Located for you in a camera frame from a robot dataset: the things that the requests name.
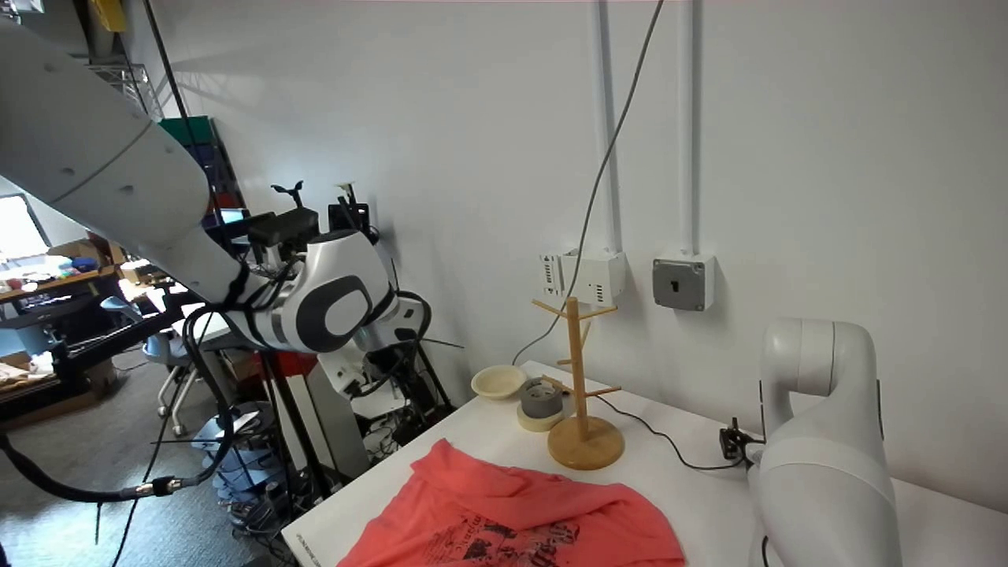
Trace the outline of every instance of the small bowl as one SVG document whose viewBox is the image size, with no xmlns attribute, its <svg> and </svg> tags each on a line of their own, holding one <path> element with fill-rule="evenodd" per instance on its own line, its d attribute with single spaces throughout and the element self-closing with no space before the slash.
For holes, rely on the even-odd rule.
<svg viewBox="0 0 1008 567">
<path fill-rule="evenodd" d="M 534 377 L 522 385 L 518 419 L 534 431 L 549 431 L 568 416 L 568 389 L 553 377 Z"/>
<path fill-rule="evenodd" d="M 527 385 L 527 371 L 518 364 L 487 364 L 472 374 L 469 389 L 476 396 L 507 400 Z"/>
</svg>

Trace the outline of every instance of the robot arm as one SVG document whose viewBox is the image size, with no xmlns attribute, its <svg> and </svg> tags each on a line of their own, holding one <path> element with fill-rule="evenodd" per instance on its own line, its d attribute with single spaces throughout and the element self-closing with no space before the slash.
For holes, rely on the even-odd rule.
<svg viewBox="0 0 1008 567">
<path fill-rule="evenodd" d="M 201 230 L 207 179 L 160 125 L 31 32 L 0 23 L 0 172 L 160 266 L 275 350 L 331 354 L 391 301 L 362 233 L 312 243 L 282 292 Z"/>
<path fill-rule="evenodd" d="M 795 416 L 787 395 L 819 395 Z M 767 450 L 749 476 L 769 543 L 787 567 L 898 567 L 874 337 L 838 322 L 767 334 Z"/>
</svg>

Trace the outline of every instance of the red cloth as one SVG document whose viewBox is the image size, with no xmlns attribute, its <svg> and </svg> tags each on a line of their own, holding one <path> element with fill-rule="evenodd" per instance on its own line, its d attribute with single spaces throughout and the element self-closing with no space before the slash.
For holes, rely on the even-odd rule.
<svg viewBox="0 0 1008 567">
<path fill-rule="evenodd" d="M 439 440 L 339 567 L 688 565 L 667 521 L 626 484 L 472 459 Z"/>
</svg>

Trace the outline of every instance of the white wall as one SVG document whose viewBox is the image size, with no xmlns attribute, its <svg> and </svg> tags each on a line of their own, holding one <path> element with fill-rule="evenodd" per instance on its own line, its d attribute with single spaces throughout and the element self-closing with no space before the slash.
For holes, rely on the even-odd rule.
<svg viewBox="0 0 1008 567">
<path fill-rule="evenodd" d="M 14 193 L 30 199 L 30 208 L 36 211 L 36 222 L 45 230 L 52 247 L 89 235 L 89 230 L 83 225 L 77 225 L 73 219 L 53 211 L 52 204 L 39 201 L 36 196 L 23 193 L 17 183 L 0 177 L 0 196 L 14 196 Z"/>
<path fill-rule="evenodd" d="M 578 238 L 601 153 L 589 3 L 159 7 L 189 111 L 220 124 L 254 208 L 288 208 L 269 183 L 305 179 L 328 204 L 353 179 L 465 369 L 542 331 L 535 255 Z M 650 10 L 613 3 L 618 101 Z M 670 20 L 622 145 L 632 291 L 592 331 L 589 371 L 756 423 L 772 318 L 859 322 L 892 471 L 1008 511 L 1008 3 L 705 3 L 712 315 L 650 301 L 678 233 Z M 558 334 L 535 356 L 560 350 Z"/>
</svg>

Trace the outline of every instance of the wire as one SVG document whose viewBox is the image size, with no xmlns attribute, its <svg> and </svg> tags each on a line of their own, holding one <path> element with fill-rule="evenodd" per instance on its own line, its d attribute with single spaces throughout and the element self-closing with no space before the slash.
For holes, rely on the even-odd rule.
<svg viewBox="0 0 1008 567">
<path fill-rule="evenodd" d="M 441 389 L 439 371 L 435 371 L 432 358 L 430 358 L 425 350 L 423 350 L 423 337 L 432 331 L 435 310 L 432 310 L 430 299 L 423 299 L 423 297 L 414 292 L 414 291 L 396 291 L 396 297 L 406 297 L 406 299 L 420 301 L 423 318 L 420 318 L 415 337 L 414 337 L 414 339 L 411 339 L 411 337 L 399 337 L 399 339 L 402 339 L 402 342 L 414 342 L 414 356 L 425 364 L 425 371 L 430 371 L 430 377 L 432 377 L 425 389 L 441 396 L 441 405 L 452 405 L 452 396 L 446 396 L 446 391 Z"/>
<path fill-rule="evenodd" d="M 170 413 L 160 416 L 159 440 L 153 440 L 153 450 L 150 450 L 150 459 L 148 459 L 148 471 L 144 471 L 143 483 L 148 483 L 150 473 L 153 473 L 159 453 L 160 453 L 160 446 L 164 446 L 168 419 L 170 419 Z M 130 503 L 130 513 L 126 513 L 126 527 L 124 527 L 124 536 L 121 536 L 121 549 L 116 549 L 114 567 L 121 565 L 121 559 L 124 559 L 124 551 L 126 551 L 126 543 L 130 543 L 130 529 L 133 529 L 133 517 L 137 517 L 138 502 L 143 502 L 143 497 L 133 497 L 133 503 Z"/>
<path fill-rule="evenodd" d="M 601 404 L 606 404 L 609 410 L 613 410 L 618 416 L 641 423 L 650 435 L 665 438 L 665 440 L 670 445 L 675 456 L 678 456 L 688 471 L 696 471 L 696 473 L 705 473 L 705 471 L 737 471 L 734 464 L 717 464 L 717 465 L 690 464 L 690 459 L 685 456 L 685 450 L 675 445 L 675 438 L 667 438 L 665 431 L 652 427 L 642 416 L 613 405 L 613 404 L 606 400 L 606 396 L 595 396 L 595 400 L 601 400 Z"/>
<path fill-rule="evenodd" d="M 192 339 L 192 325 L 196 318 L 201 318 L 207 311 L 207 305 L 196 310 L 187 325 L 183 325 L 183 339 L 187 339 L 187 350 L 196 363 L 196 369 L 205 374 L 205 381 L 211 385 L 213 391 L 213 400 L 217 400 L 217 410 L 220 410 L 220 423 L 223 423 L 223 440 L 211 459 L 211 465 L 205 465 L 196 480 L 173 480 L 173 476 L 164 476 L 164 480 L 153 480 L 150 484 L 137 484 L 137 489 L 121 489 L 121 490 L 86 490 L 86 489 L 73 489 L 73 484 L 62 484 L 57 480 L 52 480 L 36 459 L 30 459 L 25 453 L 20 453 L 14 445 L 10 445 L 10 435 L 0 431 L 0 450 L 10 456 L 10 464 L 39 489 L 57 494 L 57 497 L 66 497 L 66 502 L 137 502 L 137 497 L 148 497 L 148 494 L 173 494 L 178 489 L 187 489 L 187 484 L 199 484 L 205 483 L 217 465 L 220 459 L 227 456 L 229 450 L 229 410 L 227 410 L 227 396 L 220 391 L 220 385 L 213 381 L 213 374 L 207 371 L 196 339 Z"/>
<path fill-rule="evenodd" d="M 272 273 L 272 279 L 266 279 L 263 287 L 254 287 L 254 292 L 248 292 L 248 299 L 244 301 L 247 310 L 252 310 L 252 311 L 266 311 L 269 305 L 275 305 L 275 299 L 282 297 L 282 291 L 283 291 L 283 284 L 289 279 L 289 269 L 295 266 L 295 259 L 288 259 L 283 266 L 282 266 L 282 271 L 276 273 Z"/>
<path fill-rule="evenodd" d="M 763 536 L 763 546 L 758 546 L 763 567 L 769 567 L 767 546 L 769 546 L 769 536 Z"/>
<path fill-rule="evenodd" d="M 213 310 L 211 310 L 211 305 L 199 305 L 199 310 L 187 318 L 187 325 L 183 325 L 183 342 L 187 342 L 187 354 L 189 354 L 192 364 L 199 369 L 199 374 L 205 377 L 205 385 L 211 389 L 211 395 L 213 395 L 213 400 L 217 400 L 217 426 L 223 427 L 223 438 L 220 438 L 220 445 L 217 445 L 213 459 L 211 459 L 196 480 L 189 480 L 189 483 L 183 483 L 183 484 L 199 484 L 199 483 L 205 483 L 205 480 L 211 480 L 213 471 L 223 464 L 223 456 L 227 456 L 227 450 L 229 450 L 229 440 L 234 440 L 234 419 L 229 419 L 229 405 L 227 405 L 223 389 L 217 385 L 213 371 L 207 369 L 207 363 L 201 358 L 201 350 L 199 350 L 199 342 L 201 342 L 205 331 L 211 328 L 211 322 L 205 322 L 199 339 L 192 337 L 196 322 L 199 322 L 201 315 L 207 315 L 207 311 L 213 311 Z"/>
<path fill-rule="evenodd" d="M 582 213 L 582 225 L 579 225 L 574 277 L 570 277 L 563 305 L 570 301 L 570 297 L 574 297 L 574 291 L 578 291 L 578 279 L 579 279 L 579 266 L 582 266 L 582 255 L 587 255 L 587 238 L 589 238 L 589 227 L 592 227 L 592 211 L 595 211 L 595 199 L 600 199 L 600 190 L 601 190 L 601 177 L 606 177 L 606 170 L 609 170 L 609 164 L 612 164 L 612 153 L 613 153 L 613 147 L 618 147 L 618 141 L 622 141 L 622 131 L 623 131 L 623 124 L 626 124 L 626 116 L 630 116 L 632 99 L 637 99 L 637 86 L 641 86 L 641 77 L 642 77 L 642 63 L 645 63 L 645 57 L 650 57 L 650 46 L 652 46 L 652 39 L 654 39 L 654 24 L 658 24 L 661 10 L 665 10 L 665 0 L 654 3 L 654 14 L 652 14 L 652 20 L 650 20 L 650 32 L 645 32 L 645 39 L 642 39 L 642 44 L 641 44 L 641 54 L 637 54 L 637 65 L 632 65 L 632 78 L 630 78 L 630 93 L 626 93 L 622 119 L 618 119 L 618 125 L 612 129 L 612 140 L 609 140 L 606 153 L 601 153 L 601 164 L 600 164 L 600 170 L 595 170 L 592 196 L 589 196 L 589 204 L 587 204 L 587 213 Z M 511 364 L 518 364 L 527 350 L 534 350 L 535 342 L 542 342 L 542 339 L 558 328 L 560 318 L 563 318 L 563 311 L 558 311 L 539 337 L 534 337 L 527 346 L 521 346 L 521 350 L 511 356 Z"/>
</svg>

